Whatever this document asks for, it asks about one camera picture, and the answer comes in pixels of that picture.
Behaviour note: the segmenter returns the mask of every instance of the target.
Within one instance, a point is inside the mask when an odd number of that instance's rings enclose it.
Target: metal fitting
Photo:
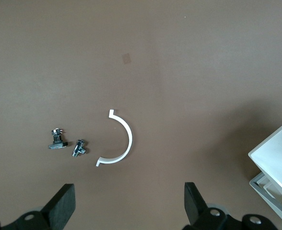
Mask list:
[[[54,136],[54,141],[52,145],[49,145],[48,148],[53,150],[53,149],[61,149],[61,148],[65,148],[68,143],[67,142],[63,142],[62,138],[61,138],[61,134],[62,134],[62,129],[60,128],[56,128],[54,130],[51,131],[51,134]]]
[[[81,154],[85,153],[86,150],[83,148],[83,145],[84,145],[84,141],[82,139],[77,141],[77,144],[72,154],[73,157],[78,157],[79,153]]]

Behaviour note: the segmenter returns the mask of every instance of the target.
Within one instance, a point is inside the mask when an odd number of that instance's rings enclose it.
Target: white curved plastic part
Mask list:
[[[128,147],[126,149],[126,151],[120,155],[119,157],[115,157],[115,158],[104,158],[104,157],[100,157],[96,163],[96,166],[98,167],[100,163],[102,164],[113,164],[113,163],[116,163],[120,160],[122,160],[124,157],[126,157],[126,155],[128,154],[130,148],[131,148],[131,145],[132,145],[132,132],[131,132],[131,129],[130,127],[128,126],[128,124],[126,123],[126,121],[124,121],[122,118],[120,118],[119,116],[115,116],[113,115],[114,113],[114,109],[110,109],[109,111],[109,118],[111,119],[115,119],[117,120],[119,123],[121,123],[124,128],[126,129],[127,131],[127,134],[128,134],[128,139],[129,139],[129,142],[128,142]]]

